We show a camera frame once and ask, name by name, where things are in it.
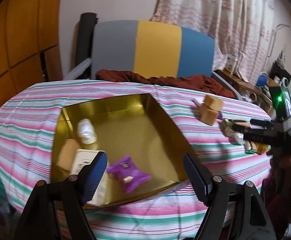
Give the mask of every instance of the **golden box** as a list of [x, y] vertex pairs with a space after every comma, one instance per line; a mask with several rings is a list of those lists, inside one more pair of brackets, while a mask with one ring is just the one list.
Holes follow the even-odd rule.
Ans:
[[[82, 144], [77, 135], [77, 124], [84, 118], [91, 121], [97, 135], [97, 141], [90, 145]], [[151, 175], [151, 179], [129, 194], [120, 182], [108, 176], [103, 207], [152, 197], [175, 189], [188, 178], [183, 169], [183, 156], [186, 152], [193, 153], [193, 149], [150, 94], [116, 96], [64, 107], [54, 137], [52, 182], [69, 176], [69, 171], [56, 165], [60, 150], [69, 138], [76, 139], [82, 149], [104, 151], [110, 165], [130, 155], [141, 171]]]

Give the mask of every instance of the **patterned curtain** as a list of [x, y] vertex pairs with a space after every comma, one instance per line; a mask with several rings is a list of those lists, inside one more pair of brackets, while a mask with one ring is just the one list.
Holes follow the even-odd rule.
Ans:
[[236, 74], [255, 84], [267, 56], [273, 0], [159, 0], [152, 21], [190, 28], [215, 40], [213, 70], [242, 54]]

